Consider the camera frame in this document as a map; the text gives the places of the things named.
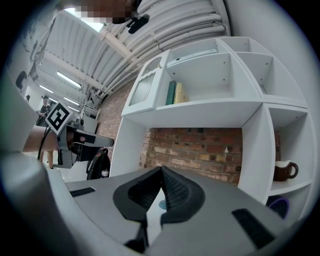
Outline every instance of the brown mug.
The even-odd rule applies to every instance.
[[[291,175],[292,167],[294,168],[294,174]],[[277,161],[275,162],[273,180],[276,182],[284,182],[287,179],[293,179],[298,175],[298,165],[294,162]]]

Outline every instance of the white shelving unit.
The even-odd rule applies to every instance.
[[[189,102],[166,105],[173,80],[183,84]],[[202,40],[149,60],[124,106],[110,175],[138,169],[147,128],[207,127],[242,128],[238,188],[262,204],[287,195],[288,222],[302,217],[318,157],[312,116],[288,70],[248,37]],[[284,182],[273,181],[275,131],[281,160],[299,167],[297,177]]]

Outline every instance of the black cable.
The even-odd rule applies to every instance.
[[[45,131],[44,131],[44,134],[43,134],[41,143],[40,143],[40,147],[39,147],[39,151],[38,151],[38,158],[37,158],[38,160],[40,160],[41,149],[42,149],[42,146],[44,145],[44,142],[45,142],[45,140],[46,140],[46,137],[47,137],[47,135],[49,134],[49,132],[51,131],[51,128],[49,127],[49,129],[48,129],[48,127],[49,127],[49,126],[47,126],[47,127],[45,128]]]

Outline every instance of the yellow book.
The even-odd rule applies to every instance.
[[[173,104],[188,102],[189,97],[181,82],[178,82],[175,86],[174,101]]]

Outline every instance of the green book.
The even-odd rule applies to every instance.
[[[175,92],[176,92],[176,81],[171,81],[169,83],[168,95],[166,96],[165,105],[172,105],[175,100]]]

